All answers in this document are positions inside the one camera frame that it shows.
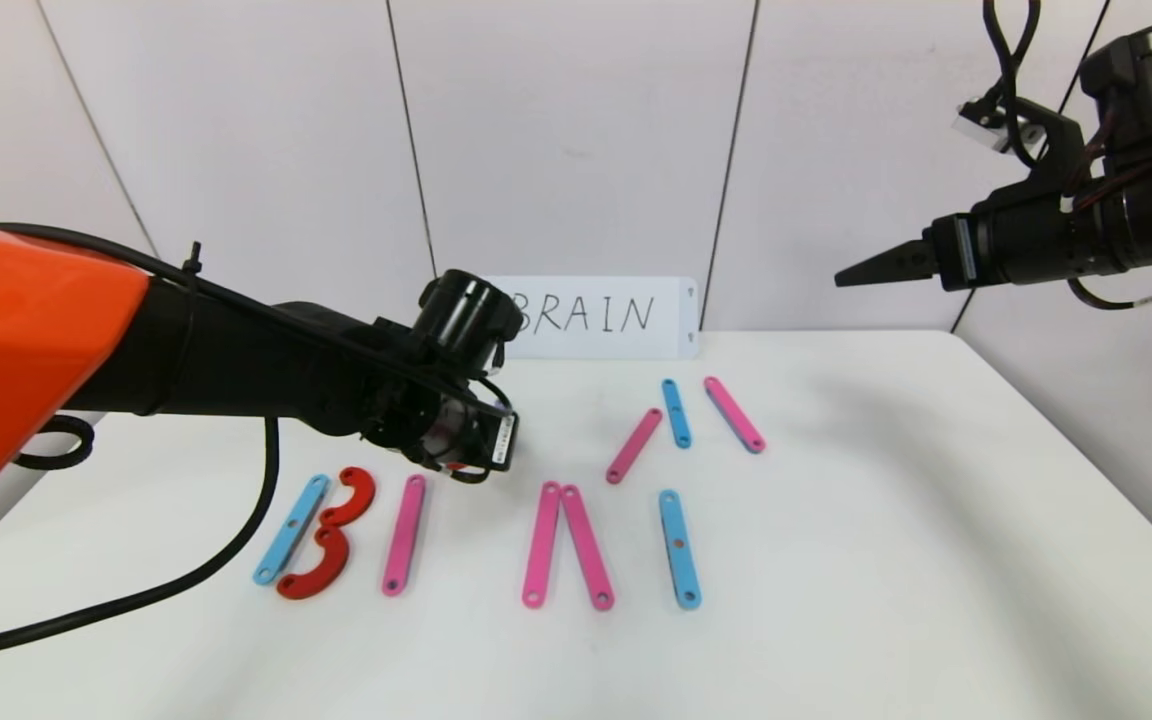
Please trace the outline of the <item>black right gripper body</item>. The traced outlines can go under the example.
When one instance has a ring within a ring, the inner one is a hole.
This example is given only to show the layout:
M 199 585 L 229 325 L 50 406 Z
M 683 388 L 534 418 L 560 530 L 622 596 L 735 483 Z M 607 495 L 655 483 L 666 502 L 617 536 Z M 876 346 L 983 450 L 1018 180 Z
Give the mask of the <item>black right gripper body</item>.
M 931 223 L 940 282 L 958 291 L 1064 281 L 1078 264 L 1078 225 L 1058 191 L 996 190 Z

